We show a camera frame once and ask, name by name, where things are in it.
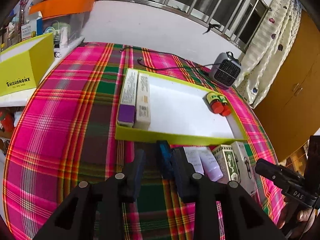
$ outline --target portable heater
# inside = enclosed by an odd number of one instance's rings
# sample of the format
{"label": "portable heater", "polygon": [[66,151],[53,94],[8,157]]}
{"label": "portable heater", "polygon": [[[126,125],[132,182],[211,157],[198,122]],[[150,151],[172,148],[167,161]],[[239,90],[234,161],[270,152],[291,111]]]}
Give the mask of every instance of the portable heater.
{"label": "portable heater", "polygon": [[211,71],[209,78],[215,82],[222,89],[228,89],[232,86],[241,71],[241,64],[239,60],[233,57],[233,53],[228,51],[221,53]]}

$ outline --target white tabletop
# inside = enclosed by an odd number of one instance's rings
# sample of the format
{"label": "white tabletop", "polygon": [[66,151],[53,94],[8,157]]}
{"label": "white tabletop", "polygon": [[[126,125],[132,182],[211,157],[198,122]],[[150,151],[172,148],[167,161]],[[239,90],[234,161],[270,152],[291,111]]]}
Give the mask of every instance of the white tabletop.
{"label": "white tabletop", "polygon": [[[61,49],[61,57],[55,57],[54,62],[48,68],[47,72],[42,77],[41,81],[56,67],[66,56],[70,54],[82,41],[84,37],[81,36],[80,38],[71,42],[67,48]],[[31,88],[23,91],[14,92],[8,95],[4,95],[0,97],[0,107],[5,106],[25,106],[29,99],[31,98],[32,94],[36,91],[36,88]]]}

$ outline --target orange basket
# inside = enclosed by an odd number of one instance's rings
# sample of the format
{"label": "orange basket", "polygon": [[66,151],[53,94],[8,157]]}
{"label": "orange basket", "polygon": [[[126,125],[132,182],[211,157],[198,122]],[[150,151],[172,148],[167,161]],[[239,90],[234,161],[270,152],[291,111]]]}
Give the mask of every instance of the orange basket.
{"label": "orange basket", "polygon": [[31,6],[29,14],[40,11],[42,19],[90,12],[95,0],[47,0]]}

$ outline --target red cap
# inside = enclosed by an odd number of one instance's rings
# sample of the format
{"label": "red cap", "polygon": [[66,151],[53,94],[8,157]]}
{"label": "red cap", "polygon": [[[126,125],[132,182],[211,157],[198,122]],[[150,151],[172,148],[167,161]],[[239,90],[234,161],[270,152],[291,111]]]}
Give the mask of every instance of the red cap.
{"label": "red cap", "polygon": [[229,106],[227,106],[227,105],[223,106],[223,111],[222,111],[221,115],[228,116],[229,114],[231,114],[231,110],[230,110]]}
{"label": "red cap", "polygon": [[215,114],[220,114],[223,111],[223,105],[220,101],[218,101],[211,105],[211,109]]}

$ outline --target curtain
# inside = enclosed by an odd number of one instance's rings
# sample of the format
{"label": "curtain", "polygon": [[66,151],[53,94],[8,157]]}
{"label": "curtain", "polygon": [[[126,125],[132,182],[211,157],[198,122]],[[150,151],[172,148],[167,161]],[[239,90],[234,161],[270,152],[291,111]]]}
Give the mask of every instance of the curtain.
{"label": "curtain", "polygon": [[267,95],[296,38],[301,20],[298,0],[273,0],[253,37],[235,86],[255,108]]}

